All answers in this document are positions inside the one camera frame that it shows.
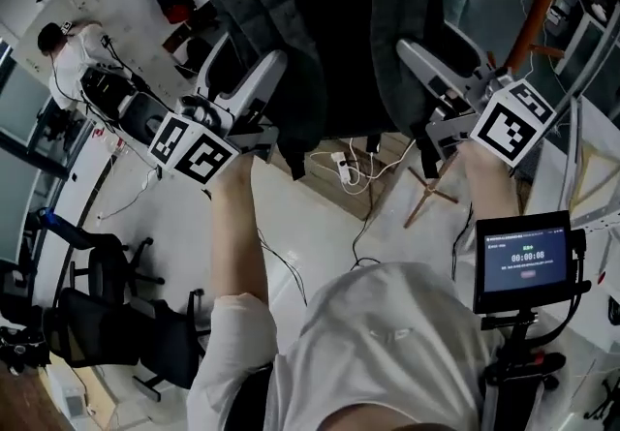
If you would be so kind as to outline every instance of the black chair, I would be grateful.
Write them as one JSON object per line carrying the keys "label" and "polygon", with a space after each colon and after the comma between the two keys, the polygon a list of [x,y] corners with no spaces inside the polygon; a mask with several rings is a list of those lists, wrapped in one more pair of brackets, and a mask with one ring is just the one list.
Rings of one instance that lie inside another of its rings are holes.
{"label": "black chair", "polygon": [[173,312],[166,301],[111,305],[101,298],[64,289],[58,305],[44,313],[43,332],[49,350],[71,367],[100,364],[136,365],[155,377],[134,383],[147,397],[159,402],[155,386],[163,381],[189,389],[198,373],[204,350],[197,332],[194,303],[202,291],[190,293],[187,313]]}
{"label": "black chair", "polygon": [[144,247],[153,244],[146,238],[139,245],[131,262],[127,261],[125,251],[129,250],[114,234],[89,233],[72,225],[50,209],[39,211],[39,219],[44,228],[57,234],[78,250],[93,249],[88,256],[88,267],[76,269],[70,263],[70,285],[73,288],[78,276],[88,275],[88,291],[116,305],[125,302],[125,286],[128,285],[133,296],[138,295],[136,280],[164,285],[163,278],[153,278],[137,272]]}

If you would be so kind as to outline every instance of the orange pole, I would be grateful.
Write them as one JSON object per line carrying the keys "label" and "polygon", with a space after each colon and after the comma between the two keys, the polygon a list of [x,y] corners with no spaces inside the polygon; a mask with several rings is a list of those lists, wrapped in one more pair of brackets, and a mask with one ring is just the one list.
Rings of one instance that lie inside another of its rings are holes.
{"label": "orange pole", "polygon": [[507,68],[511,68],[513,73],[518,70],[521,63],[527,57],[530,44],[536,40],[541,26],[544,24],[544,17],[549,4],[551,4],[551,0],[534,0],[532,3],[530,13],[527,15],[521,31],[516,41],[514,41],[511,53],[504,64]]}

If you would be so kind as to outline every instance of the hand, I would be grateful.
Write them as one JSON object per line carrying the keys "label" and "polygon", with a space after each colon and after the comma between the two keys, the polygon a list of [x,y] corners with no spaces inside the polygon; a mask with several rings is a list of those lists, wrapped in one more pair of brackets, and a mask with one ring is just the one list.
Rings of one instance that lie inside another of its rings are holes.
{"label": "hand", "polygon": [[237,156],[227,168],[214,180],[214,191],[227,191],[238,187],[249,186],[252,178],[254,156],[243,154]]}
{"label": "hand", "polygon": [[460,143],[457,149],[465,164],[471,168],[500,169],[505,166],[504,161],[474,140]]}

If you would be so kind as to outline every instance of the white shirt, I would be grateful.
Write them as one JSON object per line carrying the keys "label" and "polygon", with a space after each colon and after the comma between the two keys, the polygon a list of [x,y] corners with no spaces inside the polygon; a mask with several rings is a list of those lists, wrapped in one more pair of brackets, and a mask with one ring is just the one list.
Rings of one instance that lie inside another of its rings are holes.
{"label": "white shirt", "polygon": [[316,431],[355,404],[478,430],[479,378],[504,341],[480,325],[449,278],[414,263],[369,266],[322,288],[287,354],[277,353],[263,303],[250,294],[219,298],[187,400],[189,429],[223,430],[241,383],[273,360],[263,431]]}
{"label": "white shirt", "polygon": [[61,108],[73,110],[82,104],[77,102],[82,101],[79,81],[88,66],[97,63],[117,66],[101,44],[104,34],[101,26],[89,24],[78,34],[68,37],[67,43],[54,58],[48,86],[51,96]]}

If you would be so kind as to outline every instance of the wooden easel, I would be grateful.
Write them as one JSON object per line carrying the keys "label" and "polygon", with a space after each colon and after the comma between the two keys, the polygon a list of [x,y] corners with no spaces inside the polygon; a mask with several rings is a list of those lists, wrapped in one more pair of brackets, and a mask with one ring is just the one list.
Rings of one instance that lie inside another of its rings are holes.
{"label": "wooden easel", "polygon": [[425,181],[424,178],[422,178],[419,174],[417,174],[413,169],[407,168],[409,172],[414,176],[414,178],[417,181],[419,181],[419,183],[424,187],[424,195],[422,195],[422,198],[419,200],[418,205],[416,205],[416,208],[409,215],[409,218],[407,218],[407,221],[405,222],[405,225],[404,225],[405,229],[407,229],[409,226],[413,224],[413,222],[418,217],[418,213],[422,209],[422,206],[424,205],[426,200],[432,195],[436,195],[437,197],[441,197],[442,199],[445,199],[452,203],[458,203],[458,200],[455,199],[454,197],[451,197],[448,194],[445,194],[444,192],[440,192],[439,190],[437,190],[437,185],[439,185],[439,182],[442,180],[442,177],[444,177],[444,175],[448,172],[448,169],[450,169],[450,166],[452,165],[455,159],[456,159],[456,153],[452,154],[448,158],[448,160],[444,162],[444,165],[441,167],[441,169],[439,169],[439,177],[431,180],[430,182]]}

